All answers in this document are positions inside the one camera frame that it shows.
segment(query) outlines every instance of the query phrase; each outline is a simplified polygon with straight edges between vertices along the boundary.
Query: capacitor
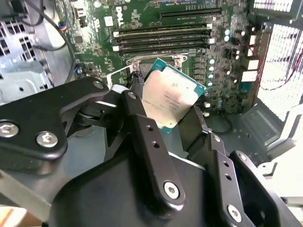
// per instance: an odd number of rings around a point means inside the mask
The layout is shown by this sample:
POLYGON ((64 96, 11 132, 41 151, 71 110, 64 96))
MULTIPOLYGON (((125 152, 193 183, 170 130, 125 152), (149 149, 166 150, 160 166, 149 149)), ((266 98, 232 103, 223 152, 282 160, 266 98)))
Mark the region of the capacitor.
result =
POLYGON ((242 30, 235 30, 235 33, 238 33, 238 34, 240 34, 241 36, 244 36, 244 35, 245 35, 245 32, 242 31, 242 30))
POLYGON ((226 75, 229 75, 231 72, 229 71, 229 70, 227 70, 227 69, 224 69, 223 70, 225 73, 226 73, 226 75))
POLYGON ((226 29, 226 30, 224 31, 224 34, 225 34, 225 35, 230 35, 230 34, 231 34, 231 31, 230 31, 229 29, 226 29))
POLYGON ((228 42, 229 39, 230 39, 230 37, 228 35, 224 37, 224 41, 226 41, 226 42, 228 42))
POLYGON ((100 8, 102 6, 101 2, 99 0, 94 1, 94 7, 100 8))
POLYGON ((204 107, 205 107, 205 108, 209 108, 209 107, 210 107, 210 103, 204 102, 204 107))
POLYGON ((240 58, 239 55, 237 55, 237 54, 235 54, 235 53, 232 54, 232 57, 233 57, 235 60, 238 60, 238 59, 240 58))
POLYGON ((83 69, 81 67, 77 68, 77 73, 78 74, 82 74, 83 73, 83 69))
POLYGON ((232 49, 232 52, 235 53, 236 55, 239 55, 240 54, 240 51, 236 48, 233 48, 232 49))
POLYGON ((235 37, 231 37, 230 42, 233 45, 239 45, 241 43, 241 40, 235 37))

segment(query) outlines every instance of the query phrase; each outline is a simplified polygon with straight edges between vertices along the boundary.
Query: black metal arm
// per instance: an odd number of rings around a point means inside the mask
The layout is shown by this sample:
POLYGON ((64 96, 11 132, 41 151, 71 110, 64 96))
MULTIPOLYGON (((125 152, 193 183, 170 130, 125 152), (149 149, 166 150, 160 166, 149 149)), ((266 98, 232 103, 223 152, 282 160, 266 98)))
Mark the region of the black metal arm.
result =
POLYGON ((226 156, 195 106, 180 134, 204 167, 169 155, 135 92, 109 91, 91 77, 0 107, 0 124, 0 168, 28 174, 51 172, 66 138, 91 125, 106 128, 106 162, 61 189, 51 227, 301 226, 247 156, 226 156))

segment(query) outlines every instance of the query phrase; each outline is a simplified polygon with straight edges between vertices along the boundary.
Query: electronic component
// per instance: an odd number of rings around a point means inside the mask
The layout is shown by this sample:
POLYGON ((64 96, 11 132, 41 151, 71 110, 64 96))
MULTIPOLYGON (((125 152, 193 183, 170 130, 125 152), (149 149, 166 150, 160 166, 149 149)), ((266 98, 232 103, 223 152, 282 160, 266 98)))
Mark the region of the electronic component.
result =
POLYGON ((242 72, 241 72, 241 82, 256 81, 257 76, 258 76, 258 71, 256 71, 256 70, 251 70, 251 71, 242 70, 242 72))
POLYGON ((157 59, 146 76, 143 106, 147 116, 169 133, 205 89, 181 71, 157 59))
POLYGON ((245 35, 245 31, 243 31, 243 30, 235 30, 235 33, 238 33, 238 34, 240 34, 241 36, 244 36, 244 35, 245 35))
POLYGON ((205 108, 209 108, 209 107, 210 107, 210 105, 211 105, 210 103, 208 103, 208 102, 204 102, 204 107, 205 107, 205 108))
POLYGON ((241 60, 241 64, 247 70, 257 70, 259 65, 259 59, 244 57, 241 60))
POLYGON ((86 16, 79 17, 79 24, 80 27, 87 27, 86 16))
POLYGON ((83 43, 83 38, 82 38, 82 36, 75 36, 75 43, 77 43, 77 44, 81 44, 81 43, 83 43))
MULTIPOLYGON (((80 1, 72 3, 77 19, 84 17, 84 25, 87 25, 86 29, 81 29, 80 24, 67 31, 84 71, 77 77, 97 75, 104 82, 110 80, 111 84, 125 85, 127 71, 108 78, 107 75, 136 62, 146 76, 153 62, 160 58, 197 82, 214 86, 210 96, 218 98, 220 93, 216 89, 221 86, 217 85, 224 84, 226 76, 222 70, 227 66, 229 69, 241 66, 240 46, 244 42, 241 33, 250 34, 244 9, 239 7, 235 11, 232 5, 225 2, 214 8, 210 2, 202 7, 175 0, 142 0, 140 4, 129 0, 92 0, 92 7, 87 8, 80 1), (233 15, 237 17, 236 21, 232 19, 233 15), (231 46, 231 35, 237 38, 234 47, 231 46), (231 51, 227 58, 225 49, 231 51), (94 65, 94 70, 89 70, 89 63, 94 65)), ((222 95, 238 92, 238 88, 230 89, 231 86, 225 87, 222 95)), ((236 104, 231 101, 224 108, 231 105, 236 104)))
POLYGON ((229 75, 231 72, 228 69, 223 69, 223 71, 225 72, 226 75, 229 75))
POLYGON ((220 15, 222 8, 213 9, 198 9, 198 10, 181 10, 181 11, 169 11, 161 12, 160 19, 172 18, 172 17, 190 17, 190 16, 207 16, 207 15, 220 15))
POLYGON ((255 35, 251 35, 250 36, 249 45, 254 45, 254 44, 256 44, 256 36, 255 35))

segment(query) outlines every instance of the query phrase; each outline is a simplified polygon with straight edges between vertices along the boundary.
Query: green circuit board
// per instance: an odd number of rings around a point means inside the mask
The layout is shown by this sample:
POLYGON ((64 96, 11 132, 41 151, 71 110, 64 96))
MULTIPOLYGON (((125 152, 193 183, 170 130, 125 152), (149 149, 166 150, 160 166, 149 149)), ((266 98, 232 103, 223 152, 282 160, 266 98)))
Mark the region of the green circuit board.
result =
MULTIPOLYGON (((71 0, 66 4, 78 78, 93 76, 107 83, 108 74, 132 63, 146 75, 159 57, 207 86, 212 102, 228 96, 225 107, 230 112, 238 108, 239 85, 227 79, 223 69, 236 71, 240 64, 224 57, 224 49, 231 47, 224 31, 245 30, 246 2, 71 0)), ((112 83, 125 85, 128 73, 129 69, 113 74, 112 83)))

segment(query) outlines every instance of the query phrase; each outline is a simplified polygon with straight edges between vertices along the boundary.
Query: screw hole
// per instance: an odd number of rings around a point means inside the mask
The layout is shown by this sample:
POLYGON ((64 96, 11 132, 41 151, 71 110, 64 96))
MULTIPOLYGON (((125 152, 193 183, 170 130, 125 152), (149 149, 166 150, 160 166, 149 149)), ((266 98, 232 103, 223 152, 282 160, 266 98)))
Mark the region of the screw hole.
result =
POLYGON ((146 128, 148 131, 153 131, 153 128, 150 125, 147 125, 146 128))
POLYGON ((229 176, 228 174, 225 174, 225 177, 230 181, 232 180, 231 176, 229 176))
POLYGON ((159 148, 160 147, 160 145, 156 141, 153 141, 152 145, 153 145, 154 148, 159 148))

